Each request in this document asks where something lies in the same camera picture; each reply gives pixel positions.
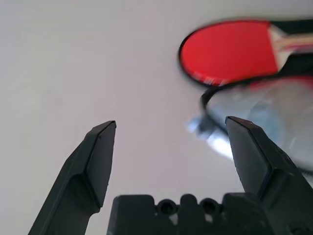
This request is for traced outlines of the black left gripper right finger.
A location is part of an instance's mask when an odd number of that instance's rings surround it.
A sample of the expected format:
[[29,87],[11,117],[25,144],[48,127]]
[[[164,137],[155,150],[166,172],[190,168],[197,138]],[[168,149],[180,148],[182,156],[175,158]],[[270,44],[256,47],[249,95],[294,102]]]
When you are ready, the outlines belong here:
[[313,233],[313,189],[263,129],[226,117],[234,164],[245,192],[258,197],[277,235]]

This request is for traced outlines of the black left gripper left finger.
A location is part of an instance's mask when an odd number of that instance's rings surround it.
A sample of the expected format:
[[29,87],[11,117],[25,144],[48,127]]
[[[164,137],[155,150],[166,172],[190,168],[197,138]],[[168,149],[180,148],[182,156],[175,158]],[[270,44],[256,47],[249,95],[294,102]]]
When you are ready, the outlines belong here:
[[62,166],[29,234],[83,235],[103,207],[112,170],[115,121],[93,127]]

